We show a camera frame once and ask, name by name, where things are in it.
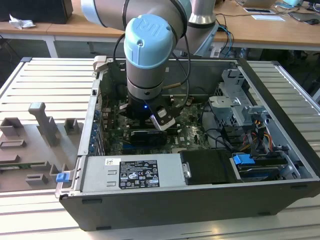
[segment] black speaker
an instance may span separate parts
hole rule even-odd
[[[73,12],[71,0],[1,0],[0,21],[10,16],[35,23],[65,24]]]

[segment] blue cable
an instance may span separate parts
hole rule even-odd
[[[228,31],[227,29],[225,29],[225,28],[224,28],[223,26],[221,26],[221,25],[220,25],[219,27],[226,32],[226,34],[228,35],[229,40],[230,40],[229,49],[228,49],[228,51],[227,51],[226,54],[225,54],[225,57],[227,57],[228,54],[229,54],[229,52],[230,52],[230,50],[231,50],[232,38],[231,38],[231,35],[230,35],[230,33],[229,33],[229,31]]]

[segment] paper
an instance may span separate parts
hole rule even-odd
[[[284,20],[282,17],[280,16],[266,16],[266,15],[252,15],[252,17],[255,20],[267,20],[267,21],[281,21],[281,22],[285,22],[286,20]]]
[[[22,28],[33,28],[36,26],[34,24],[34,22],[31,20],[20,20],[20,19],[17,19],[17,18],[14,18],[13,16],[11,16],[11,14],[10,14],[9,23],[12,26],[14,26],[15,28],[20,29],[20,30],[22,30]]]

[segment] floor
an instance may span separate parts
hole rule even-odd
[[[12,39],[8,40],[8,42],[19,57],[50,57],[44,41]],[[61,58],[94,58],[96,55],[111,56],[114,49],[114,43],[108,42],[94,42],[95,53],[90,53],[86,42],[57,41],[55,45]],[[229,56],[238,57],[240,54],[241,50],[237,48]],[[315,52],[307,52],[306,54],[301,51],[250,49],[247,59],[280,62],[298,83],[303,84],[306,90],[312,92],[312,90],[319,88],[318,84],[314,82],[320,76],[320,61],[317,61],[319,55],[313,55]],[[118,47],[117,56],[124,57],[122,43]],[[0,48],[0,85],[7,80],[19,60],[8,45],[2,45]]]

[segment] table leg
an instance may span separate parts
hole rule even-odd
[[[45,36],[43,39],[46,42],[46,46],[48,47],[50,57],[58,58],[58,53],[55,46],[55,38],[53,36]]]
[[[96,51],[95,51],[95,46],[94,46],[94,43],[92,41],[87,41],[86,42],[88,45],[89,45],[89,51],[91,54],[94,54]]]

